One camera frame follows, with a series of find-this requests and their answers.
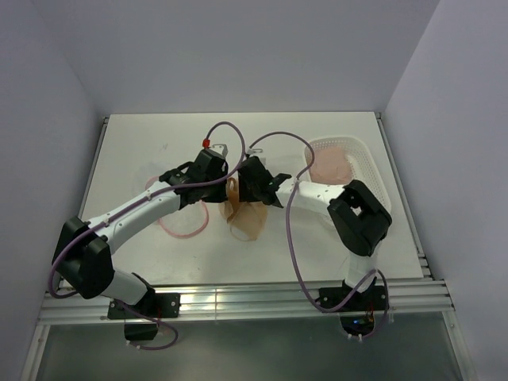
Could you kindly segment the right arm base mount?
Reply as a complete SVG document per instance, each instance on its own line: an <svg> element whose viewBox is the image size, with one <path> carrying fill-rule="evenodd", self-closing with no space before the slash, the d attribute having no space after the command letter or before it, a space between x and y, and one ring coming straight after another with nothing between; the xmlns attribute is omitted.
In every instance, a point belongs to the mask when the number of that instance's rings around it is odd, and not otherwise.
<svg viewBox="0 0 508 381"><path fill-rule="evenodd" d="M326 309L339 305L352 290L345 284L340 287L322 287L315 302ZM338 310L341 328L349 339L363 340L375 332L377 325L387 319L390 304L383 286L370 286L364 293L356 292Z"/></svg>

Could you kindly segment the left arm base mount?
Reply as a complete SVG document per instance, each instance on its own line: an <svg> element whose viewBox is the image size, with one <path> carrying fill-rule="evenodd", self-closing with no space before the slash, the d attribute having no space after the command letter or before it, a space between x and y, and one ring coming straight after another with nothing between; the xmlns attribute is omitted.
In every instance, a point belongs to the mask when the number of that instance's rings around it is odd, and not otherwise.
<svg viewBox="0 0 508 381"><path fill-rule="evenodd" d="M112 321L124 322L124 336L130 343L145 345L153 341L158 333L171 332L171 343L178 338L178 331L167 322L166 318L179 316L179 293L155 293L143 297L136 305L113 300L107 312L107 318Z"/></svg>

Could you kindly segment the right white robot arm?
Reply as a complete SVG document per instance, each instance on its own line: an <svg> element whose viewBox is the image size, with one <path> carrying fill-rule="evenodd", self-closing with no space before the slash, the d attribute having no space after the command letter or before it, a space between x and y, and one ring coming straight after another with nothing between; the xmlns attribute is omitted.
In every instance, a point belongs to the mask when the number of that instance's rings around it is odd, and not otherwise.
<svg viewBox="0 0 508 381"><path fill-rule="evenodd" d="M392 217L362 181L354 179L346 185L327 185L284 173L273 176L257 156L250 156L242 163L238 177L242 202L259 201L285 210L291 262L304 291L306 287L298 268L291 233L294 206L331 218L337 235L349 251L344 302L358 310L370 301L369 288L375 284L378 274L378 249L392 225Z"/></svg>

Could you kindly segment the white mesh laundry bag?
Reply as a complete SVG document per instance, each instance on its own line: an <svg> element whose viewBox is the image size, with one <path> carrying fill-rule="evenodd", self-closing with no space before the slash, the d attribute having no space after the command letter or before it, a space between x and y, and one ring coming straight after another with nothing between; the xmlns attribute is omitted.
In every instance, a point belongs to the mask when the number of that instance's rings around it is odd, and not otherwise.
<svg viewBox="0 0 508 381"><path fill-rule="evenodd" d="M133 195L146 191L160 175L172 169L167 160L153 159L142 164L133 173ZM183 210L166 215L152 226L176 239L189 239L200 234L209 224L210 214L204 202L198 202Z"/></svg>

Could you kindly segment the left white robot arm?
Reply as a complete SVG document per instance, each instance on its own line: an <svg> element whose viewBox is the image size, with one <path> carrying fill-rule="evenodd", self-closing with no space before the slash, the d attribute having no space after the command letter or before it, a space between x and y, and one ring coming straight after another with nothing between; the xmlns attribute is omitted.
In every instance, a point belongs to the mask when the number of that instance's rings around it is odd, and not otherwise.
<svg viewBox="0 0 508 381"><path fill-rule="evenodd" d="M104 296L137 317L160 312L154 288L142 277L114 267L113 254L162 217L196 202L223 202L228 164L223 148L204 148L196 159L164 172L133 200L101 216L64 224L50 275L61 275L85 299Z"/></svg>

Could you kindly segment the beige bra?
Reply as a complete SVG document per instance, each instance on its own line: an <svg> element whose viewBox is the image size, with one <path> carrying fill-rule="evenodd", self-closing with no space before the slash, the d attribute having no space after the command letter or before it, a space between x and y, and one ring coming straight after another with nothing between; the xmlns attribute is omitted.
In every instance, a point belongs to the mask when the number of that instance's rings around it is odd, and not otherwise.
<svg viewBox="0 0 508 381"><path fill-rule="evenodd" d="M241 202L237 179L226 183L227 200L219 205L219 212L239 241L256 241L267 221L267 207L262 202Z"/></svg>

